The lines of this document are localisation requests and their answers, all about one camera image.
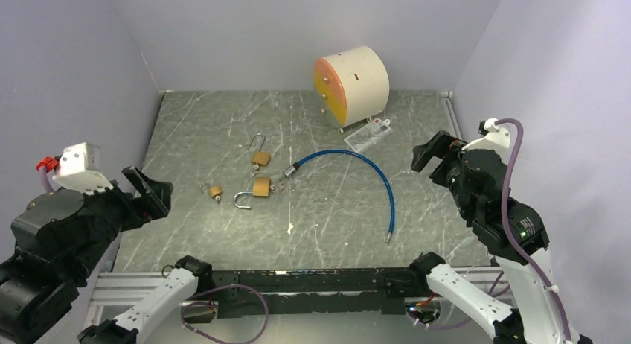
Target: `yellow stripe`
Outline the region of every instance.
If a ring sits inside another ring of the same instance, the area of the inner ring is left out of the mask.
[[[337,97],[329,90],[329,86],[324,83],[322,80],[322,75],[318,74],[317,71],[313,72],[313,86],[320,95],[326,94],[327,99],[324,102],[329,106],[330,111],[333,113],[335,118],[340,124],[344,124],[346,121],[346,109],[342,105],[342,102],[337,99]]]

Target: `white wall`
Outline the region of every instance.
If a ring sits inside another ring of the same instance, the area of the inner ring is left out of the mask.
[[[114,0],[162,89],[312,89],[371,46],[393,89],[453,89],[499,0]]]
[[[631,0],[502,0],[458,85],[464,135],[518,118],[512,195],[540,212],[569,316],[631,336]]]
[[[88,141],[123,180],[142,163],[160,100],[111,0],[0,0],[0,262],[13,254],[11,222],[43,192],[37,162]]]

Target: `blue cable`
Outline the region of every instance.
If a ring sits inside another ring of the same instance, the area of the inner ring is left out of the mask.
[[[350,150],[344,150],[344,149],[321,150],[319,152],[315,152],[314,154],[305,156],[303,159],[300,159],[299,161],[294,163],[289,169],[285,171],[284,173],[285,176],[290,177],[304,163],[308,162],[309,160],[315,157],[323,156],[324,154],[348,154],[349,156],[354,156],[355,158],[359,158],[363,160],[364,162],[367,162],[371,167],[373,167],[373,169],[379,174],[379,176],[381,176],[381,180],[383,180],[383,183],[385,184],[385,189],[388,191],[388,198],[390,199],[390,226],[388,227],[388,235],[385,238],[385,242],[390,243],[390,238],[392,237],[392,233],[394,232],[394,195],[392,194],[392,188],[390,187],[390,182],[385,177],[385,174],[370,159],[366,158],[365,156],[361,154],[351,152]]]

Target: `brass padlock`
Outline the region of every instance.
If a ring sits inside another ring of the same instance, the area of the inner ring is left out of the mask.
[[[254,140],[257,137],[263,137],[263,138],[260,141],[258,150],[256,151],[256,153],[254,153],[254,155],[252,156],[252,159],[250,159],[250,162],[254,164],[255,166],[260,165],[260,166],[266,167],[267,163],[269,163],[269,158],[271,158],[272,156],[270,156],[269,153],[260,151],[260,149],[263,147],[263,143],[265,143],[265,135],[262,133],[257,133],[256,136],[252,137],[252,140],[250,141],[250,145],[248,146],[248,149],[250,149],[250,147],[252,146],[252,143],[254,143]]]
[[[215,201],[217,201],[218,203],[221,202],[221,194],[223,194],[223,190],[221,189],[221,186],[215,185],[212,188],[210,188],[208,192],[211,194],[211,197],[215,199]]]
[[[271,178],[262,176],[261,178],[254,178],[254,186],[252,186],[252,195],[255,197],[268,197],[269,196],[269,184],[272,182]]]
[[[255,178],[254,185],[252,186],[252,191],[239,191],[232,198],[232,203],[234,204],[234,206],[242,210],[252,210],[251,206],[239,205],[239,198],[244,195],[252,195],[253,197],[268,197],[269,185],[271,182],[272,179],[268,177]]]

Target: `red connector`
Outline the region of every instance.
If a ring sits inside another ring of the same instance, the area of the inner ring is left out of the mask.
[[[46,156],[44,159],[40,160],[35,169],[39,171],[41,167],[46,167],[46,173],[53,171],[59,165],[59,161],[53,158],[52,156]]]

